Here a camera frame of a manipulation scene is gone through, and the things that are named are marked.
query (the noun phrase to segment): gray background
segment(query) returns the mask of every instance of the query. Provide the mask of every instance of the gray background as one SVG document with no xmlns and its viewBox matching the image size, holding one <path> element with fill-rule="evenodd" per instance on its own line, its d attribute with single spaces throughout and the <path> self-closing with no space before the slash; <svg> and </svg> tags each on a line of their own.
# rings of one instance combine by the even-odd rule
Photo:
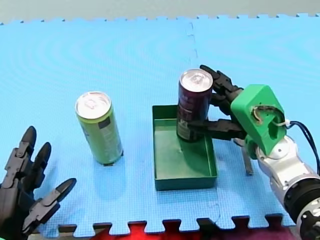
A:
<svg viewBox="0 0 320 240">
<path fill-rule="evenodd" d="M 295 16 L 297 13 L 308 13 L 310 16 L 320 13 L 320 0 L 0 0 L 0 23 L 4 24 L 13 20 L 28 22 L 55 18 L 112 20 L 119 17 L 154 19 L 157 16 L 194 18 L 197 15 L 236 17 L 241 14 L 275 17 L 277 14 Z M 29 239 L 43 240 L 40 236 Z"/>
</svg>

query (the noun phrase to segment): can lid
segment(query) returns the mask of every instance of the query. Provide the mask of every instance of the can lid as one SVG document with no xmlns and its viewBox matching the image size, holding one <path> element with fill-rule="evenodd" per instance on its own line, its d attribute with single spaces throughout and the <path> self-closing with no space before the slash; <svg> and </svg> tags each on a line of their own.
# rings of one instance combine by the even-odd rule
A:
<svg viewBox="0 0 320 240">
<path fill-rule="evenodd" d="M 212 76 L 202 69 L 190 69 L 180 77 L 180 84 L 186 90 L 194 93 L 204 92 L 211 88 L 214 80 Z"/>
<path fill-rule="evenodd" d="M 84 119 L 98 119 L 111 108 L 110 98 L 100 91 L 82 94 L 75 103 L 76 113 Z"/>
</svg>

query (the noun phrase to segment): green gripper mount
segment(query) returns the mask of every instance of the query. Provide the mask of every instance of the green gripper mount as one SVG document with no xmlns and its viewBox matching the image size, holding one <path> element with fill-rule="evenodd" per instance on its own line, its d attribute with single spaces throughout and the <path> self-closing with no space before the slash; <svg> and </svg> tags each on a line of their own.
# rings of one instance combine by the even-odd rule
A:
<svg viewBox="0 0 320 240">
<path fill-rule="evenodd" d="M 254 107 L 263 105 L 275 107 L 284 113 L 272 89 L 263 84 L 249 85 L 231 103 L 232 113 L 247 132 L 245 147 L 252 159 L 257 159 L 256 146 L 259 146 L 265 155 L 269 155 L 275 145 L 287 134 L 284 126 L 274 124 L 284 121 L 278 112 L 259 111 L 261 122 L 254 117 Z"/>
</svg>

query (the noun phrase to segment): robotic arm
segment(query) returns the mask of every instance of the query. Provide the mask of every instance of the robotic arm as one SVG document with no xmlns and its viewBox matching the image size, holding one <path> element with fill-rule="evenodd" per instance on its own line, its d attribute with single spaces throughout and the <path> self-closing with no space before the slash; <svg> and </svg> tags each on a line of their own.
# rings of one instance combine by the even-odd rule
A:
<svg viewBox="0 0 320 240">
<path fill-rule="evenodd" d="M 6 175 L 0 185 L 0 239 L 27 240 L 40 224 L 45 224 L 57 212 L 59 202 L 77 182 L 70 178 L 46 197 L 34 199 L 34 190 L 45 178 L 44 170 L 51 154 L 51 145 L 46 142 L 34 162 L 31 161 L 36 137 L 36 129 L 30 126 L 5 166 Z"/>
<path fill-rule="evenodd" d="M 193 121 L 188 127 L 214 139 L 238 139 L 262 172 L 270 178 L 275 196 L 288 212 L 303 240 L 320 239 L 320 164 L 314 140 L 305 125 L 287 121 L 284 110 L 267 85 L 232 85 L 220 71 L 201 65 L 213 77 L 211 105 L 228 119 Z M 298 147 L 287 130 L 298 126 L 317 160 L 317 172 L 301 161 Z"/>
</svg>

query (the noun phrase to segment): green 3d-printed part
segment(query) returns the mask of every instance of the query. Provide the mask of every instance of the green 3d-printed part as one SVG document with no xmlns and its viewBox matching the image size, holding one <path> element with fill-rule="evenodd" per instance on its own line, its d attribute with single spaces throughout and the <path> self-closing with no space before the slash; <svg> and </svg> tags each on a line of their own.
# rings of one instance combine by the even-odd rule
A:
<svg viewBox="0 0 320 240">
<path fill-rule="evenodd" d="M 205 189 L 217 177 L 212 138 L 186 142 L 177 136 L 177 105 L 152 107 L 154 180 L 157 191 Z"/>
<path fill-rule="evenodd" d="M 261 119 L 259 121 L 253 114 L 257 106 L 271 106 L 278 111 L 258 111 Z M 279 111 L 284 114 L 284 110 L 268 85 L 252 84 L 246 87 L 231 103 L 231 111 L 248 134 L 245 144 L 253 159 L 254 144 L 258 145 L 264 154 L 269 155 L 287 133 L 284 126 L 275 124 L 284 121 L 279 114 Z"/>
</svg>

